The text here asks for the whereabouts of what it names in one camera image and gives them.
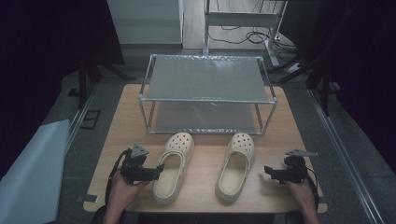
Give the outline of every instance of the wooden table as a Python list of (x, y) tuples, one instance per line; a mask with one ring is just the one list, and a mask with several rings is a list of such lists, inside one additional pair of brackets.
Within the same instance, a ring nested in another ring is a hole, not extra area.
[[(106, 183), (109, 173), (121, 152), (134, 143), (149, 150), (145, 167), (158, 165), (164, 145), (172, 134), (148, 134), (142, 119), (137, 96), (140, 85), (125, 86), (117, 111), (110, 126), (102, 154), (96, 166), (88, 194), (99, 196), (96, 203), (84, 203), (84, 209), (95, 212), (105, 204)], [(171, 204), (156, 203), (151, 196), (150, 183), (138, 195), (136, 204), (128, 211), (142, 213), (284, 213), (298, 207), (288, 189), (279, 185), (264, 172), (263, 166), (284, 169), (285, 152), (304, 149), (283, 90), (274, 88), (278, 106), (265, 135), (251, 135), (255, 143), (256, 160), (239, 199), (232, 204), (220, 200), (215, 184), (227, 151), (230, 134), (193, 134), (194, 152), (181, 191)], [(312, 168), (309, 159), (307, 166)], [(318, 211), (327, 210), (321, 203)]]

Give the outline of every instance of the metal frame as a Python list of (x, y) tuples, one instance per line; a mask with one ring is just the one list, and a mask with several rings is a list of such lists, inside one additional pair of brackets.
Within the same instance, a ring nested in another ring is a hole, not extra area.
[(358, 169), (355, 167), (352, 159), (347, 153), (347, 149), (344, 146), (341, 137), (338, 135), (338, 132), (336, 131), (334, 125), (332, 124), (332, 120), (322, 110), (318, 95), (311, 90), (308, 90), (308, 94), (314, 103), (323, 127), (326, 130), (326, 133), (329, 135), (330, 140), (332, 141), (334, 150), (337, 153), (341, 164), (344, 166), (346, 175), (348, 176), (353, 189), (358, 195), (358, 198), (361, 201), (361, 206), (363, 207), (364, 212), (369, 218), (370, 223), (384, 223), (384, 220), (379, 212), (378, 205), (376, 204), (372, 194), (366, 187), (366, 184), (364, 183), (361, 174), (359, 173)]
[(269, 40), (265, 40), (265, 48), (273, 66), (279, 66), (279, 61), (273, 52), (274, 40), (282, 20), (286, 1), (281, 1), (280, 10), (276, 14), (262, 13), (228, 13), (210, 12), (210, 0), (205, 1), (205, 34), (203, 55), (209, 54), (209, 26), (246, 26), (272, 28)]
[[(175, 131), (175, 130), (158, 131), (158, 130), (155, 129), (156, 127), (152, 127), (152, 121), (154, 120), (154, 117), (155, 117), (154, 116), (154, 114), (155, 114), (155, 106), (156, 106), (157, 102), (186, 102), (186, 103), (187, 102), (193, 102), (193, 103), (194, 102), (196, 102), (196, 103), (204, 102), (204, 103), (243, 103), (243, 104), (247, 104), (247, 105), (254, 105), (255, 110), (256, 110), (256, 116), (257, 116), (257, 119), (258, 119), (258, 122), (259, 122), (259, 127), (255, 128), (257, 130), (257, 132), (250, 133), (250, 134), (265, 134), (265, 131), (266, 131), (268, 125), (269, 125), (269, 122), (270, 122), (270, 120), (271, 120), (271, 118), (272, 118), (272, 116), (274, 114), (274, 111), (276, 109), (276, 106), (277, 106), (276, 95), (275, 95), (274, 89), (273, 89), (273, 87), (271, 85), (270, 79), (269, 79), (269, 77), (268, 77), (266, 72), (264, 72), (264, 77), (265, 77), (265, 79), (266, 79), (266, 81), (268, 83), (268, 87), (271, 90), (271, 95), (269, 96), (269, 98), (272, 97), (272, 99), (268, 99), (268, 102), (265, 102), (265, 103), (264, 102), (255, 102), (255, 101), (252, 101), (252, 102), (250, 102), (250, 101), (245, 101), (245, 102), (231, 101), (230, 102), (230, 101), (227, 101), (227, 100), (224, 100), (224, 101), (220, 101), (220, 100), (207, 101), (207, 100), (200, 100), (200, 99), (195, 99), (195, 100), (194, 99), (188, 99), (188, 100), (183, 100), (183, 101), (179, 101), (179, 100), (173, 101), (173, 100), (168, 100), (168, 99), (148, 99), (145, 96), (145, 94), (146, 94), (145, 93), (145, 86), (146, 86), (146, 84), (148, 84), (148, 79), (152, 75), (153, 67), (154, 67), (155, 62), (156, 62), (156, 56), (157, 56), (156, 54), (152, 54), (150, 56), (148, 70), (147, 70), (146, 76), (145, 76), (145, 78), (143, 80), (143, 83), (142, 83), (141, 90), (140, 90), (139, 95), (138, 95), (139, 106), (140, 106), (140, 109), (141, 109), (143, 120), (144, 120), (146, 128), (148, 130), (148, 133), (177, 133), (177, 132), (188, 132), (188, 133), (236, 133), (236, 132), (238, 132), (238, 130), (227, 129), (227, 128), (218, 128), (218, 129), (213, 129), (213, 128), (207, 128), (207, 129), (203, 129), (203, 128), (180, 128), (177, 131)], [(257, 64), (258, 64), (259, 67), (264, 67), (264, 62), (263, 62), (263, 58), (262, 57), (254, 57), (254, 58), (257, 59)], [(145, 111), (144, 103), (149, 103), (149, 102), (151, 102), (151, 108), (150, 108), (150, 110), (148, 112), (148, 111)], [(268, 118), (266, 119), (265, 124), (262, 123), (262, 115), (260, 113), (259, 105), (271, 105), (271, 111), (269, 112), (269, 115), (268, 115)]]

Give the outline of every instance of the gray floor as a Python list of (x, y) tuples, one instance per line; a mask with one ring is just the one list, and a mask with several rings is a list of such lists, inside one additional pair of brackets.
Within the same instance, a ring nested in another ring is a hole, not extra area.
[[(176, 49), (171, 53), (199, 54), (200, 52)], [(243, 51), (213, 51), (211, 53), (260, 54), (259, 52)], [(134, 57), (127, 56), (126, 62), (131, 62), (130, 60), (133, 61)], [(138, 76), (139, 79), (135, 83), (139, 83), (145, 74), (144, 69), (128, 66), (128, 64), (121, 66), (120, 69), (133, 76)], [(115, 76), (106, 69), (101, 68), (101, 71), (104, 76), (101, 82), (96, 85), (90, 84), (90, 87), (95, 87), (96, 90), (89, 106), (89, 110), (101, 111), (99, 120), (92, 130), (79, 129), (68, 150), (64, 163), (58, 218), (53, 223), (90, 223), (92, 220), (93, 214), (84, 211), (78, 197), (84, 196), (88, 191), (122, 88), (126, 84), (133, 83)], [(280, 86), (283, 87), (288, 97), (291, 111), (306, 149), (318, 152), (320, 155), (318, 158), (312, 159), (312, 162), (325, 200), (329, 205), (328, 211), (320, 214), (320, 218), (323, 223), (371, 223), (361, 205), (360, 197), (340, 162), (331, 138), (321, 123), (314, 101), (304, 86), (305, 79), (306, 75), (303, 75)], [(44, 123), (74, 118), (78, 112), (78, 98), (69, 97), (67, 94), (71, 89), (77, 88), (78, 74), (71, 74), (64, 79), (63, 90)], [(330, 97), (329, 108), (332, 123), (343, 140), (353, 164), (361, 174), (365, 186), (373, 196), (384, 223), (394, 223), (396, 220), (396, 205), (393, 202), (393, 199), (396, 198), (395, 174), (389, 169), (359, 126), (339, 105), (334, 95)], [(89, 121), (81, 123), (81, 127), (90, 125), (92, 124)], [(283, 216), (283, 214), (277, 214), (275, 223), (284, 223)], [(137, 217), (138, 214), (129, 213), (128, 223), (135, 223)]]

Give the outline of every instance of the wire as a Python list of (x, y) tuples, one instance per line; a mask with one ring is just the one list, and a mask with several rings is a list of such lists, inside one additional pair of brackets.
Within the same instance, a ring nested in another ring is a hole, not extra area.
[[(251, 40), (250, 38), (253, 37), (253, 36), (257, 36), (258, 38), (261, 39), (261, 41), (254, 41), (254, 40)], [(250, 43), (253, 43), (253, 44), (261, 44), (261, 43), (263, 43), (266, 39), (268, 39), (270, 36), (267, 35), (267, 34), (265, 34), (265, 33), (263, 33), (263, 32), (259, 32), (257, 27), (253, 27), (252, 31), (251, 31), (251, 32), (248, 32), (247, 35), (246, 35), (246, 37), (248, 38), (248, 40), (250, 41)]]
[(110, 195), (110, 191), (111, 191), (111, 184), (113, 181), (113, 177), (114, 174), (117, 172), (118, 168), (119, 168), (119, 164), (120, 164), (120, 160), (123, 156), (127, 155), (128, 150), (123, 151), (119, 158), (116, 160), (116, 162), (114, 163), (113, 169), (111, 170), (110, 175), (108, 176), (108, 180), (107, 180), (107, 186), (106, 186), (106, 195), (105, 195), (105, 204), (107, 205), (108, 203), (108, 197)]
[(251, 12), (254, 12), (254, 9), (256, 9), (256, 7), (259, 5), (260, 1), (261, 1), (261, 0), (258, 0), (258, 1), (257, 1), (256, 6), (254, 6), (254, 8), (253, 8), (253, 10), (251, 10)]
[(284, 47), (279, 46), (277, 44), (274, 44), (274, 47), (275, 47), (275, 49), (284, 50), (284, 51), (286, 51), (288, 53), (294, 53), (294, 54), (299, 53), (299, 51), (297, 49), (284, 48)]
[(274, 73), (274, 72), (283, 70), (284, 68), (290, 66), (291, 64), (296, 63), (299, 59), (300, 59), (300, 57), (297, 55), (297, 56), (295, 56), (293, 59), (291, 59), (290, 61), (284, 63), (283, 65), (281, 65), (281, 66), (279, 66), (279, 67), (275, 67), (275, 68), (272, 68), (272, 69), (268, 69), (268, 70), (267, 70), (267, 73)]
[(280, 47), (280, 48), (297, 49), (297, 47), (295, 45), (283, 44), (283, 43), (280, 43), (280, 42), (277, 42), (277, 41), (274, 41), (274, 44), (277, 47)]
[(214, 41), (225, 42), (225, 43), (229, 43), (229, 44), (242, 44), (242, 43), (244, 43), (245, 41), (248, 40), (248, 39), (246, 38), (246, 39), (244, 39), (244, 40), (242, 40), (242, 41), (239, 41), (239, 42), (232, 42), (232, 41), (223, 40), (223, 39), (215, 39), (215, 38), (213, 38), (213, 37), (210, 35), (210, 33), (208, 33), (208, 34), (209, 34), (209, 38), (212, 39), (212, 40), (214, 40)]
[[(217, 6), (218, 6), (218, 12), (220, 12), (219, 0), (216, 0), (216, 2), (217, 2)], [(230, 8), (231, 12), (233, 12), (233, 9), (231, 8), (231, 1), (230, 0), (228, 0), (228, 7)], [(236, 30), (236, 29), (239, 29), (239, 28), (241, 28), (241, 26), (235, 26), (233, 28), (224, 28), (224, 26), (221, 26), (221, 29), (223, 29), (223, 30)]]
[(275, 1), (274, 8), (273, 8), (273, 13), (275, 12), (276, 3), (277, 3), (277, 1)]
[(288, 62), (289, 60), (286, 60), (286, 59), (284, 59), (284, 58), (282, 58), (282, 56), (280, 56), (280, 54), (282, 54), (282, 53), (288, 53), (288, 54), (294, 54), (293, 52), (278, 52), (277, 53), (277, 57), (280, 59), (280, 60), (282, 60), (283, 62)]
[[(262, 0), (262, 5), (264, 5), (264, 0)], [(262, 5), (260, 6), (259, 12), (262, 12)]]
[(309, 169), (308, 167), (306, 167), (306, 169), (308, 169), (314, 175), (315, 182), (317, 183), (316, 184), (316, 189), (318, 189), (318, 178), (317, 178), (317, 175), (315, 174), (315, 172), (312, 169)]
[(268, 10), (270, 9), (270, 6), (271, 6), (271, 1), (268, 3), (268, 7), (267, 7), (267, 9), (265, 10), (265, 12), (268, 12)]

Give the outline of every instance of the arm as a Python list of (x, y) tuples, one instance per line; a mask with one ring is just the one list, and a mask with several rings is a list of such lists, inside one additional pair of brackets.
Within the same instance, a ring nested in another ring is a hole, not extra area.
[(305, 179), (299, 184), (286, 181), (285, 184), (288, 186), (294, 201), (297, 202), (300, 207), (304, 218), (304, 224), (319, 224), (320, 220), (317, 214), (317, 208), (315, 207), (314, 194), (309, 187), (308, 181)]
[(139, 191), (148, 183), (149, 181), (142, 181), (136, 185), (128, 185), (120, 171), (117, 171), (108, 197), (104, 224), (118, 224), (122, 211), (134, 202)]

